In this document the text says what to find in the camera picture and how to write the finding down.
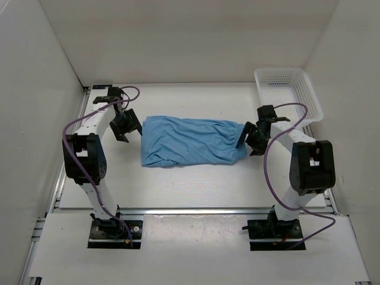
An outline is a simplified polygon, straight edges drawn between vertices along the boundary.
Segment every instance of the plastic basket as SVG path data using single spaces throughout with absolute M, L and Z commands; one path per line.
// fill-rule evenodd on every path
M 259 97 L 263 105 L 278 106 L 285 103 L 302 103 L 308 115 L 299 128 L 323 119 L 323 112 L 306 72 L 300 68 L 259 68 L 255 71 Z M 286 106 L 275 110 L 277 116 L 287 117 L 296 123 L 303 115 L 303 107 Z

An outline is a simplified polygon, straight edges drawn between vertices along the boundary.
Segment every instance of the gray wall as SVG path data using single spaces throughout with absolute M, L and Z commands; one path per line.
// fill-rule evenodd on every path
M 82 93 L 38 0 L 9 0 L 0 12 L 0 284 L 17 284 Z
M 340 211 L 350 214 L 368 273 L 380 284 L 380 2 L 340 1 L 306 64 L 334 145 Z
M 40 0 L 79 79 L 254 81 L 302 67 L 338 0 Z

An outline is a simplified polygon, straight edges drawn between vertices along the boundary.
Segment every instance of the perforated basket bottom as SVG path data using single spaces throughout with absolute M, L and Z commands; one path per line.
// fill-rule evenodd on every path
M 293 87 L 262 87 L 262 95 L 265 105 L 278 106 L 286 103 L 298 103 L 295 99 Z M 296 123 L 302 116 L 300 107 L 286 106 L 276 109 L 276 114 L 279 117 L 287 117 L 291 122 Z

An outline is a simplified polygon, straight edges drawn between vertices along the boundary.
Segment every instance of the folded blue towel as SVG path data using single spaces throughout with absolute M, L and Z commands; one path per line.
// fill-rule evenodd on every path
M 245 144 L 235 148 L 243 128 L 231 121 L 149 116 L 142 125 L 141 165 L 233 164 L 247 156 Z

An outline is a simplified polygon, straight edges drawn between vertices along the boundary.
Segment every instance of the blue fabric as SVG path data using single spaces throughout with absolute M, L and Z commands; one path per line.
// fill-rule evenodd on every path
M 233 164 L 247 156 L 245 144 L 235 148 L 243 128 L 231 121 L 149 116 L 142 124 L 141 165 Z

